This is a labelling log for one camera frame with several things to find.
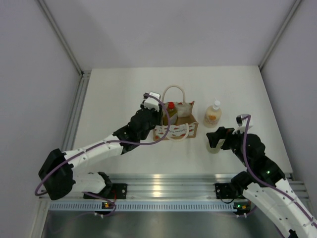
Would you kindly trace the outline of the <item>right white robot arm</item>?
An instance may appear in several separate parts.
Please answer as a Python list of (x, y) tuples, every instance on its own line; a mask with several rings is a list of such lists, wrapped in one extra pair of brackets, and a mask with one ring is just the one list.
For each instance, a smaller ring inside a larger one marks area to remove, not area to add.
[(265, 145), (257, 135), (219, 127), (206, 136), (210, 148), (223, 141), (221, 149), (231, 150), (246, 167), (228, 184), (236, 198), (250, 200), (285, 238), (317, 236), (316, 218), (298, 198), (280, 167), (266, 156)]

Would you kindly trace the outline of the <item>yellow red-capped bottle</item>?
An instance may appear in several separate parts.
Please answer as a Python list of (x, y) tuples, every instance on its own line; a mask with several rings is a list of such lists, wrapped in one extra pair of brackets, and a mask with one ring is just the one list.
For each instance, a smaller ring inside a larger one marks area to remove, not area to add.
[[(168, 102), (165, 104), (169, 118), (170, 118), (170, 124), (175, 125), (178, 119), (178, 110), (173, 102)], [(167, 113), (164, 112), (162, 117), (162, 123), (163, 125), (168, 125), (168, 118)]]

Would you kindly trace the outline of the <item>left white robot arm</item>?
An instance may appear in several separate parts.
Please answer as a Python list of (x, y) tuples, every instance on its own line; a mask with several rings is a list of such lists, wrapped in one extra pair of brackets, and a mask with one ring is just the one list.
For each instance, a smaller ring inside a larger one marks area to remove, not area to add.
[(165, 109), (159, 98), (145, 94), (140, 109), (130, 122), (110, 136), (75, 150), (52, 150), (38, 172), (41, 182), (35, 195), (48, 195), (51, 200), (59, 200), (72, 192), (109, 197), (112, 183), (104, 172), (81, 174), (79, 171), (96, 162), (145, 146), (143, 141), (152, 129), (161, 124)]

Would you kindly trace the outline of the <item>cream pump lotion bottle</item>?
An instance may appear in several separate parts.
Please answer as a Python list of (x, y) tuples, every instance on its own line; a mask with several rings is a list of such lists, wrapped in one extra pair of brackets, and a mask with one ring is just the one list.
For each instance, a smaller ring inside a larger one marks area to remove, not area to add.
[(204, 125), (208, 128), (215, 127), (222, 116), (220, 101), (214, 100), (214, 103), (206, 109), (204, 116)]

